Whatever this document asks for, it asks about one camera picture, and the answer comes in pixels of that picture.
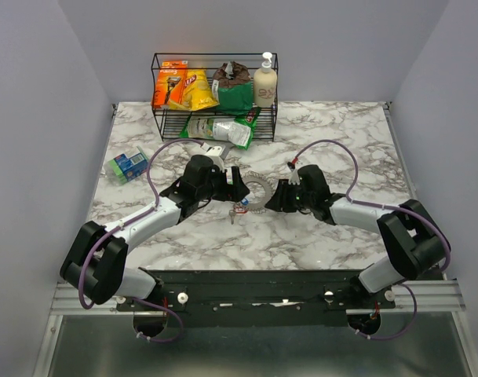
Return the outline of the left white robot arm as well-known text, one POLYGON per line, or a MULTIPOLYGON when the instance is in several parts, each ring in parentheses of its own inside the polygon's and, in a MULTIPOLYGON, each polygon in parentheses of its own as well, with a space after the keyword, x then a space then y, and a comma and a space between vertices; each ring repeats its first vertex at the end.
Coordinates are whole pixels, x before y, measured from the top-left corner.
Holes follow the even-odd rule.
POLYGON ((184 173, 153 203, 131 215, 99 225, 88 221, 78 231, 60 268, 60 277, 78 289, 85 308, 115 296, 134 298, 142 309, 155 309, 162 292, 143 269, 126 268, 128 254, 162 230, 192 216, 203 201, 238 203, 250 192, 240 169, 218 166, 218 158, 195 155, 184 173))

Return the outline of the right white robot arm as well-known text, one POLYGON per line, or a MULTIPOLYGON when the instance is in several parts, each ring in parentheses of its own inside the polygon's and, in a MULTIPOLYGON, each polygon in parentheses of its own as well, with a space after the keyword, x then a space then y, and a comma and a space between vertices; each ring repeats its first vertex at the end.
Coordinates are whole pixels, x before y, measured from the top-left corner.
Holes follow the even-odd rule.
POLYGON ((381 236, 387 255, 352 278, 348 297, 359 308, 369 306, 377 292, 404 280, 415 280, 451 252, 449 243, 420 202, 398 207, 372 207, 332 192, 317 165, 294 170, 297 181, 280 179, 265 204, 280 213, 309 212, 329 225, 346 225, 381 236))

